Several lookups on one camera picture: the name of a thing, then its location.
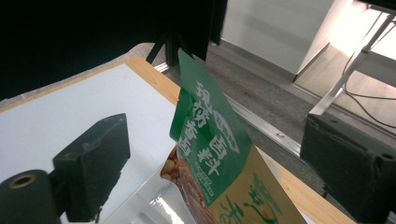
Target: snack bag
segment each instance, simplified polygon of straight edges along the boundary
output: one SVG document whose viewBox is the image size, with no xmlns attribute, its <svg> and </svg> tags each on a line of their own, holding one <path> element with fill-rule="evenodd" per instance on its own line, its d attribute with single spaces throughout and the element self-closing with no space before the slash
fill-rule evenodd
<svg viewBox="0 0 396 224">
<path fill-rule="evenodd" d="M 221 89 L 184 51 L 162 178 L 177 184 L 201 223 L 306 223 L 250 140 Z"/>
</svg>

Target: gray floor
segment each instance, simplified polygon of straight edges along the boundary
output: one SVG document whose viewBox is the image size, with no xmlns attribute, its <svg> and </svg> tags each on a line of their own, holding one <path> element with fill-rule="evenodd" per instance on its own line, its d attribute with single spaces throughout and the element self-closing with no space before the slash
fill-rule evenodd
<svg viewBox="0 0 396 224">
<path fill-rule="evenodd" d="M 141 44 L 133 48 L 130 53 L 146 57 L 151 47 L 152 44 Z M 195 59 L 219 83 L 224 93 L 301 144 L 305 116 L 313 107 L 313 104 L 309 102 L 315 102 L 318 99 L 293 87 L 294 76 L 263 59 L 224 42 L 219 46 L 209 46 L 205 62 L 199 58 Z M 161 63 L 164 63 L 163 49 L 154 60 L 153 65 Z M 180 83 L 177 66 L 163 73 L 174 80 L 176 84 Z M 324 192 L 323 182 L 307 164 L 243 119 L 241 120 L 256 146 L 318 194 Z M 331 196 L 328 196 L 327 200 L 350 217 L 350 214 Z"/>
</svg>

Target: white wall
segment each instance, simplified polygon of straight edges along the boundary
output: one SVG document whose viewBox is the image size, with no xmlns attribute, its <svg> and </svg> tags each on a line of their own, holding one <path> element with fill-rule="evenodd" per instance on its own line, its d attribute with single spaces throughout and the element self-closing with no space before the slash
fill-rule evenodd
<svg viewBox="0 0 396 224">
<path fill-rule="evenodd" d="M 222 39 L 298 74 L 328 43 L 328 19 L 345 1 L 229 0 Z"/>
</svg>

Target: black stand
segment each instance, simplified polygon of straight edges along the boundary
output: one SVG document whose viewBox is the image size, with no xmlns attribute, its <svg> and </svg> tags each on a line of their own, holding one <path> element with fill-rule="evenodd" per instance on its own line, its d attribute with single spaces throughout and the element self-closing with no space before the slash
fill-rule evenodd
<svg viewBox="0 0 396 224">
<path fill-rule="evenodd" d="M 148 57 L 146 58 L 148 63 L 152 63 L 154 61 L 163 45 L 165 45 L 166 64 L 170 67 L 178 64 L 177 51 L 179 48 L 182 48 L 192 57 L 191 51 L 183 37 L 174 29 L 170 28 L 163 36 L 161 36 L 161 38 L 158 39 L 154 44 L 154 47 L 152 47 Z"/>
</svg>

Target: black cable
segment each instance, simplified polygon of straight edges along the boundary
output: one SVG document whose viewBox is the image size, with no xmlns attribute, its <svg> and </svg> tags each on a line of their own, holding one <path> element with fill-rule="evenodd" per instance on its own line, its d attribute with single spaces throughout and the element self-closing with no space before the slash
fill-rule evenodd
<svg viewBox="0 0 396 224">
<path fill-rule="evenodd" d="M 366 35 L 364 36 L 363 39 L 365 39 L 365 37 L 371 32 L 371 30 L 373 29 L 373 27 L 375 26 L 375 24 L 377 23 L 377 21 L 378 21 L 378 19 L 381 17 L 381 15 L 382 15 L 382 12 L 378 15 L 378 17 L 376 18 L 375 22 L 374 22 L 373 25 L 370 27 L 369 31 L 366 33 Z M 396 26 L 396 24 L 394 24 L 393 27 L 390 28 L 390 29 L 389 29 L 378 41 L 376 41 L 376 43 L 373 45 L 373 47 L 374 47 L 379 41 L 381 41 L 381 40 L 382 40 L 382 39 L 383 39 L 383 38 L 395 27 L 395 26 Z M 350 61 L 352 60 L 353 56 L 354 56 L 354 55 L 356 54 L 356 52 L 358 51 L 358 48 L 359 48 L 359 46 L 361 45 L 361 42 L 359 43 L 359 45 L 356 47 L 355 51 L 352 53 L 352 55 L 351 55 L 351 56 L 349 57 L 349 59 L 347 60 L 346 65 L 345 65 L 345 67 L 344 67 L 344 69 L 343 69 L 343 74 L 344 74 L 345 71 L 347 70 L 347 66 L 349 65 L 349 63 L 350 63 Z M 346 80 L 346 83 L 344 84 L 344 88 L 343 88 L 344 93 L 345 93 L 346 95 L 348 95 L 352 100 L 354 100 L 354 101 L 361 107 L 361 109 L 364 111 L 364 113 L 366 113 L 371 119 L 375 120 L 376 122 L 378 122 L 378 123 L 380 123 L 380 124 L 382 124 L 382 125 L 385 125 L 385 126 L 387 126 L 387 127 L 396 129 L 396 126 L 389 125 L 389 124 L 387 124 L 387 123 L 385 123 L 385 122 L 382 122 L 382 121 L 376 119 L 372 114 L 370 114 L 370 112 L 367 111 L 367 109 L 361 104 L 361 102 L 360 102 L 358 99 L 356 99 L 356 98 L 354 97 L 354 95 L 355 95 L 355 96 L 359 96 L 359 97 L 366 97 L 366 98 L 371 98 L 371 99 L 381 99 L 381 100 L 396 100 L 396 98 L 387 98 L 387 97 L 377 97 L 377 96 L 360 95 L 360 94 L 357 94 L 357 93 L 349 92 L 349 91 L 347 90 L 347 83 L 348 83 L 348 81 L 349 81 L 349 78 Z"/>
</svg>

